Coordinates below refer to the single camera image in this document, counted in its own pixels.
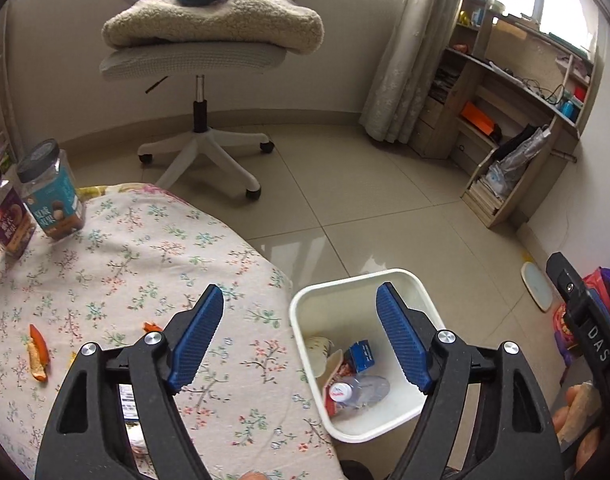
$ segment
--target teal label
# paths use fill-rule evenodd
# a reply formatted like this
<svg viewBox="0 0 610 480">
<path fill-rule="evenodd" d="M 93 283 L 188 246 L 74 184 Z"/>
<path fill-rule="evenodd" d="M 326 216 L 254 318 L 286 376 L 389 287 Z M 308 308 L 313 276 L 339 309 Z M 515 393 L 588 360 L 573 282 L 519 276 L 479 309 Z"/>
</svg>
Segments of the teal label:
<svg viewBox="0 0 610 480">
<path fill-rule="evenodd" d="M 80 202 L 67 171 L 61 171 L 51 183 L 34 191 L 26 202 L 38 225 L 44 230 L 80 213 Z"/>
</svg>

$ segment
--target metal bolt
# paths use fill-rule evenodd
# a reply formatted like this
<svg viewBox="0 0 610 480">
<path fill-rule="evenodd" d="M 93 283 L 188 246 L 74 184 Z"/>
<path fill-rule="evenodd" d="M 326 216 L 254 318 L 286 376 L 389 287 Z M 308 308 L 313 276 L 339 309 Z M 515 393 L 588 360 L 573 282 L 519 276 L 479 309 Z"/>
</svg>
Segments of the metal bolt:
<svg viewBox="0 0 610 480">
<path fill-rule="evenodd" d="M 450 332 L 449 330 L 441 330 L 440 332 L 438 332 L 438 340 L 445 344 L 451 344 L 456 341 L 456 336 L 453 332 Z"/>
<path fill-rule="evenodd" d="M 520 348 L 518 348 L 518 345 L 513 341 L 507 341 L 504 345 L 502 345 L 502 347 L 508 354 L 512 355 L 516 355 L 520 350 Z"/>
<path fill-rule="evenodd" d="M 163 339 L 163 335 L 160 332 L 150 332 L 145 336 L 145 343 L 148 345 L 156 345 Z"/>
<path fill-rule="evenodd" d="M 95 354 L 96 348 L 97 347 L 96 347 L 95 343 L 87 343 L 87 344 L 83 345 L 83 347 L 80 349 L 80 353 L 82 355 Z"/>
</svg>

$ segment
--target white wall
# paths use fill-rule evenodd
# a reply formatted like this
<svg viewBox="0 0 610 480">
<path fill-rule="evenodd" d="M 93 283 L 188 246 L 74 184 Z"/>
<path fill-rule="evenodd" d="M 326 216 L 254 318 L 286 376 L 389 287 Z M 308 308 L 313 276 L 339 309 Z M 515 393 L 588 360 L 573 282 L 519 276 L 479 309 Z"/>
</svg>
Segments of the white wall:
<svg viewBox="0 0 610 480">
<path fill-rule="evenodd" d="M 562 253 L 581 276 L 610 267 L 610 30 L 592 114 L 560 178 L 528 222 L 547 254 Z"/>
<path fill-rule="evenodd" d="M 211 77 L 211 110 L 294 108 L 359 112 L 403 0 L 299 0 L 325 24 L 311 56 L 289 54 L 277 70 L 235 79 Z M 72 139 L 153 118 L 191 113 L 194 82 L 175 76 L 104 82 L 98 65 L 111 50 L 102 24 L 119 0 L 15 0 L 8 24 L 9 83 L 26 146 Z"/>
</svg>

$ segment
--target white bottle cap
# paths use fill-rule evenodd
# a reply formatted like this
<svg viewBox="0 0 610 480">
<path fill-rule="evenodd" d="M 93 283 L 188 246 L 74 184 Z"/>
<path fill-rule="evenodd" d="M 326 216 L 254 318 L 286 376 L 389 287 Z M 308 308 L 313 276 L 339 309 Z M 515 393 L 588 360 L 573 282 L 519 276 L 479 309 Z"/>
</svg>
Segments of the white bottle cap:
<svg viewBox="0 0 610 480">
<path fill-rule="evenodd" d="M 329 387 L 329 396 L 335 402 L 345 402 L 352 398 L 352 387 L 346 383 L 334 383 Z"/>
</svg>

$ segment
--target drawer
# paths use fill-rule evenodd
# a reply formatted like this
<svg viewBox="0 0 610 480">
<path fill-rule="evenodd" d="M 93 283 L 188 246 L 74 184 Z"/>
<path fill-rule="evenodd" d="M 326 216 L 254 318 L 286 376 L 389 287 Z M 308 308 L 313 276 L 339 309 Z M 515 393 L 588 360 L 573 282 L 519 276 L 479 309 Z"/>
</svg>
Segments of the drawer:
<svg viewBox="0 0 610 480">
<path fill-rule="evenodd" d="M 436 127 L 438 117 L 442 112 L 442 103 L 439 103 L 436 99 L 428 97 L 425 99 L 425 104 L 422 107 L 419 117 L 425 121 L 432 128 Z"/>
<path fill-rule="evenodd" d="M 410 146 L 419 153 L 419 155 L 424 154 L 425 147 L 427 147 L 427 143 L 434 136 L 434 129 L 429 126 L 424 121 L 416 121 L 416 126 L 414 127 L 414 134 L 410 140 Z"/>
</svg>

